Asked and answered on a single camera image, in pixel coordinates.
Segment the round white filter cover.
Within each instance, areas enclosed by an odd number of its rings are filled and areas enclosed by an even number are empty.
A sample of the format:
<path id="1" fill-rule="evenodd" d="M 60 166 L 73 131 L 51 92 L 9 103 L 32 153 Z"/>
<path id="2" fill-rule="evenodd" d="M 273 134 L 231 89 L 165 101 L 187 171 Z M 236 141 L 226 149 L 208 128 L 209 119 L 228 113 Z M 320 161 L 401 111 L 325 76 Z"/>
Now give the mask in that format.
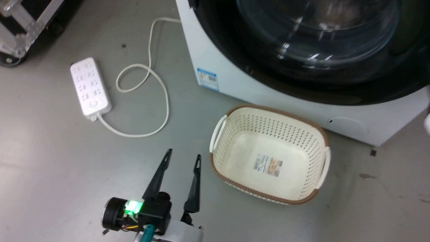
<path id="1" fill-rule="evenodd" d="M 370 132 L 367 126 L 353 118 L 333 117 L 327 121 L 327 128 L 350 138 L 364 137 Z"/>

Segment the white washing machine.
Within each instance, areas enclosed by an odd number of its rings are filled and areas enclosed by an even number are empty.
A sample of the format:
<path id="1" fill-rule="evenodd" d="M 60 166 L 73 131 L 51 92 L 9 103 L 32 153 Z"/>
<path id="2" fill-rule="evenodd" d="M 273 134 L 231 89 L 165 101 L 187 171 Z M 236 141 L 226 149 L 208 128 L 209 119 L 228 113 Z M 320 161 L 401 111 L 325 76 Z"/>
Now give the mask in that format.
<path id="1" fill-rule="evenodd" d="M 430 84 L 403 98 L 361 106 L 317 103 L 277 91 L 258 82 L 230 62 L 210 41 L 195 14 L 185 8 L 185 0 L 175 1 L 195 75 L 197 68 L 215 73 L 219 92 L 222 94 L 256 105 L 285 110 L 316 122 L 327 130 L 330 118 L 353 118 L 364 123 L 370 132 L 367 136 L 352 139 L 375 147 L 384 144 L 430 107 Z"/>

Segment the white power strip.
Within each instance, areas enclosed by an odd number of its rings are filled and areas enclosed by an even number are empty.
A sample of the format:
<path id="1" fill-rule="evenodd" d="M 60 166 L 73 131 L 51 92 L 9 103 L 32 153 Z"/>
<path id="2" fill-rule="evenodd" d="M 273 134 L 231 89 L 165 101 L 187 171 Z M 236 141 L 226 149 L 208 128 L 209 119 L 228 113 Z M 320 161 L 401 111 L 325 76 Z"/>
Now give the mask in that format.
<path id="1" fill-rule="evenodd" d="M 88 57 L 72 64 L 70 73 L 84 117 L 94 122 L 112 110 L 94 58 Z"/>

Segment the blue energy label sticker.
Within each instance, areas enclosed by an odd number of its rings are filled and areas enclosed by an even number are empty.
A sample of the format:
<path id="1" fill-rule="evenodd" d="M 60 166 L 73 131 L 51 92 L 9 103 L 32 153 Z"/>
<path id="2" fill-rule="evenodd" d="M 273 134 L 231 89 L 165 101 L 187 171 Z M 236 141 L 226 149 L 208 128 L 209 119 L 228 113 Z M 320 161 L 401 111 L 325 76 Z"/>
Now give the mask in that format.
<path id="1" fill-rule="evenodd" d="M 214 91 L 219 91 L 219 83 L 217 80 L 217 75 L 215 73 L 197 68 L 197 78 L 200 86 L 212 89 Z"/>

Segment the black caster wheel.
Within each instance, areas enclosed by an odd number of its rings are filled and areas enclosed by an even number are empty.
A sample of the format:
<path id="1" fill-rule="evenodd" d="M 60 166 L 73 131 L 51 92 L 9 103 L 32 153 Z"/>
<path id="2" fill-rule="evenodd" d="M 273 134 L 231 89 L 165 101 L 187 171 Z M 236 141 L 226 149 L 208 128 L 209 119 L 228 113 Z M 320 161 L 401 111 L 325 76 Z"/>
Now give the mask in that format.
<path id="1" fill-rule="evenodd" d="M 17 58 L 12 55 L 0 52 L 0 67 L 5 67 L 5 68 L 16 67 L 22 64 L 23 62 L 25 62 L 26 58 L 27 56 Z"/>

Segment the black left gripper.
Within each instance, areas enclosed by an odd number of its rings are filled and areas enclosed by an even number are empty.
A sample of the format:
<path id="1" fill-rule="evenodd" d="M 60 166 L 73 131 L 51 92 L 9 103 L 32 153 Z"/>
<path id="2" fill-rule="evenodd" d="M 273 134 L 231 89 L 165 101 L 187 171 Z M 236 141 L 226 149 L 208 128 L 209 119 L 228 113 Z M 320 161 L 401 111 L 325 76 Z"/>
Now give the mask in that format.
<path id="1" fill-rule="evenodd" d="M 164 235 L 170 222 L 172 203 L 170 196 L 160 192 L 163 176 L 172 156 L 172 149 L 168 149 L 160 165 L 152 177 L 142 199 L 120 199 L 112 197 L 104 207 L 102 227 L 112 231 L 144 232 L 148 227 L 155 228 L 155 235 Z M 184 212 L 197 213 L 200 211 L 200 181 L 201 155 L 198 154 L 193 168 L 193 179 L 188 199 L 184 204 Z"/>

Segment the printed basket label sticker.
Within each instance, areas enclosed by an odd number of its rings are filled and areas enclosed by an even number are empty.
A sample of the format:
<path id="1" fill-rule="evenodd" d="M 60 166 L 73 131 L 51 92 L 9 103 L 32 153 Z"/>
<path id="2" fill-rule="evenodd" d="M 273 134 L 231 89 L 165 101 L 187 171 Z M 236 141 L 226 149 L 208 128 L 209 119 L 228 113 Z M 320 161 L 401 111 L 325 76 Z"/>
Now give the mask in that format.
<path id="1" fill-rule="evenodd" d="M 257 172 L 278 177 L 283 161 L 269 155 L 257 154 L 253 169 Z"/>

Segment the black aluminium-edged flight case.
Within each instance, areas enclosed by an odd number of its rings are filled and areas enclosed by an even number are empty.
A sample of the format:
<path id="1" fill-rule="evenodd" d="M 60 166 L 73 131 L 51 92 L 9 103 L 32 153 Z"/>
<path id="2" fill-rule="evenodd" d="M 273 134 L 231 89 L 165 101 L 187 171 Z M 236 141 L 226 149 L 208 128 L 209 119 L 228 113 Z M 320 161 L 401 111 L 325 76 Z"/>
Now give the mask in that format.
<path id="1" fill-rule="evenodd" d="M 59 36 L 84 0 L 0 0 L 0 52 L 20 58 L 44 33 Z"/>

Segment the dark glass washing machine door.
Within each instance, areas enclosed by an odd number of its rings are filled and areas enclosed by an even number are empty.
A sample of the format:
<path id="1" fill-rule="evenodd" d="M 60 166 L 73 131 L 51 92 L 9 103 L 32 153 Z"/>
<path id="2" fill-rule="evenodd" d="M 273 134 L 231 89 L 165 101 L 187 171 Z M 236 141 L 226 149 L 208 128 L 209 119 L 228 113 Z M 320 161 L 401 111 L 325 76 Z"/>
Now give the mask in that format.
<path id="1" fill-rule="evenodd" d="M 185 0 L 203 31 L 258 82 L 361 106 L 430 84 L 430 0 Z"/>

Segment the cream perforated laundry basket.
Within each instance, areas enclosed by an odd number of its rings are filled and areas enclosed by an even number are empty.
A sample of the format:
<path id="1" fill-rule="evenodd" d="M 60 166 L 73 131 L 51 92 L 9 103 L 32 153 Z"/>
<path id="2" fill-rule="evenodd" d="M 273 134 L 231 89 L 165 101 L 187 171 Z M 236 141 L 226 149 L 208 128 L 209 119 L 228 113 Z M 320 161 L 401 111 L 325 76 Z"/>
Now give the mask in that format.
<path id="1" fill-rule="evenodd" d="M 257 154 L 283 161 L 278 177 L 253 169 Z M 266 106 L 240 105 L 218 121 L 209 144 L 214 174 L 239 191 L 283 205 L 313 199 L 329 171 L 329 140 L 316 123 Z"/>

